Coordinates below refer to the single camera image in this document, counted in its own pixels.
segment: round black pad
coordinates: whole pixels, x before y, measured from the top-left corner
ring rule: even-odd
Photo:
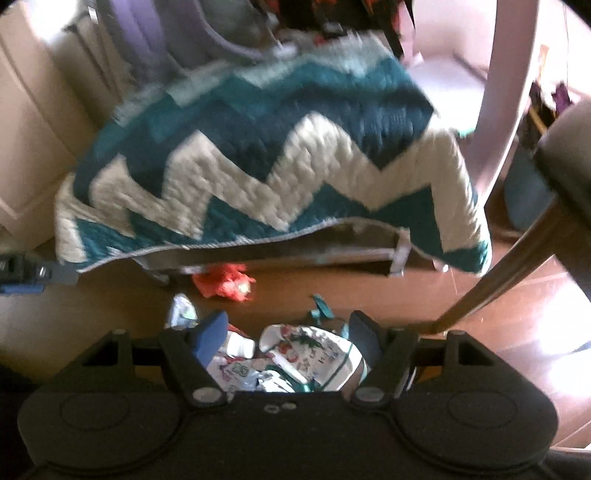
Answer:
[[[18,418],[35,463],[83,471],[141,460],[166,443],[178,421],[178,401],[166,391],[37,393]]]
[[[438,462],[475,471],[503,471],[541,460],[558,418],[552,402],[535,389],[409,391],[395,402],[404,436]]]

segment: dark chair seat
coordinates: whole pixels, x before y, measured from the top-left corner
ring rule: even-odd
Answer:
[[[591,228],[591,101],[571,106],[540,140],[534,156],[550,187]]]

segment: red cloth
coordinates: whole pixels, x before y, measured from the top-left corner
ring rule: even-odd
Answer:
[[[246,265],[214,265],[207,273],[195,273],[193,283],[205,298],[215,295],[235,301],[251,298],[251,283],[254,278],[246,275]]]

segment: teal strap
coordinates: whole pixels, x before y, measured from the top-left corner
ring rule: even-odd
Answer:
[[[310,315],[314,319],[314,325],[320,328],[322,319],[333,319],[335,314],[332,313],[332,310],[320,295],[316,293],[312,295],[312,298],[316,303],[316,308],[310,312]]]

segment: chevron quilt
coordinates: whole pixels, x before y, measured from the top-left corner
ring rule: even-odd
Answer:
[[[453,135],[374,37],[215,62],[124,104],[56,199],[58,256],[80,272],[345,222],[406,229],[420,252],[464,271],[490,264]]]

